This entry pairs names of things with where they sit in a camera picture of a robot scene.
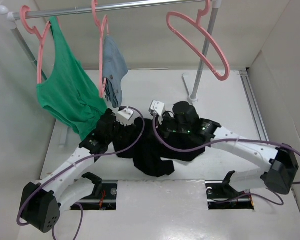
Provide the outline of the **black t shirt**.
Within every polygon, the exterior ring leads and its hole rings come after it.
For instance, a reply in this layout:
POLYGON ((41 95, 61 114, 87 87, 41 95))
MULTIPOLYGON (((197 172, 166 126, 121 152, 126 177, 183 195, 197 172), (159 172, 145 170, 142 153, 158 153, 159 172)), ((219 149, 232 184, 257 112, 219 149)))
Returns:
POLYGON ((119 158, 132 159, 138 170, 151 177, 169 176, 175 171, 174 160, 192 162, 205 152, 204 148, 185 153, 170 150, 155 137, 152 120, 143 123, 141 117, 123 128, 113 146, 119 158))

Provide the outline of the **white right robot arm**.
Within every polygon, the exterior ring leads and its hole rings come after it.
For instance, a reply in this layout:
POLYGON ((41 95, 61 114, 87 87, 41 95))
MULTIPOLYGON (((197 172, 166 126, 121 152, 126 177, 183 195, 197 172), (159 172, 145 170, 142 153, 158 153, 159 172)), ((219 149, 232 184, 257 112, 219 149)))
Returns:
POLYGON ((156 135, 169 149, 189 153, 189 147, 181 149, 168 143, 169 137, 187 137, 196 146, 222 150, 256 166, 249 171, 228 172, 221 184, 225 196, 233 197, 238 192, 259 188, 268 188, 281 195, 290 192, 299 165, 289 146, 251 142, 218 122, 199 117, 195 107, 185 101, 176 103, 172 114, 162 102, 155 104, 155 110, 159 121, 156 135))

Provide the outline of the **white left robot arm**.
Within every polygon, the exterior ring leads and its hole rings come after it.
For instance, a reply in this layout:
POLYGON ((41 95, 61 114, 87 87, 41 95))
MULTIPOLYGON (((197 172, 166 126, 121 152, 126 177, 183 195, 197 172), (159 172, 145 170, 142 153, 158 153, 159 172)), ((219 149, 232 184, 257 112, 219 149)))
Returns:
POLYGON ((97 122, 96 128, 78 145, 74 153, 54 172, 35 184, 29 182, 22 191, 16 222, 19 226, 32 225, 47 233, 56 225, 64 208, 62 196, 75 180, 100 157, 108 155, 109 145, 119 134, 120 107, 117 113, 107 109, 97 122))

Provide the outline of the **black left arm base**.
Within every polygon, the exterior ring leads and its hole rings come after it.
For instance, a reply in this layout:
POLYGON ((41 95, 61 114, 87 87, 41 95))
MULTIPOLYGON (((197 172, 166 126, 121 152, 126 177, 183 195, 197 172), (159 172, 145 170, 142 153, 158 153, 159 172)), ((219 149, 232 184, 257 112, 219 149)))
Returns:
POLYGON ((99 176, 87 172, 81 176, 89 179, 94 188, 90 195, 78 203, 84 211, 115 211, 117 208, 118 181, 102 180, 99 176))

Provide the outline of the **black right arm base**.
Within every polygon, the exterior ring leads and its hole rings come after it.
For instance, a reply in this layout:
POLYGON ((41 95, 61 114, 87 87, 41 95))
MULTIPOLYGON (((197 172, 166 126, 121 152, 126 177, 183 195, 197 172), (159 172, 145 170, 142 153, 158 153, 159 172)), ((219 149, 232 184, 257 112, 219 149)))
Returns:
POLYGON ((205 182, 207 205, 209 210, 254 210, 250 190, 236 191, 229 183, 234 174, 230 171, 223 180, 205 182))

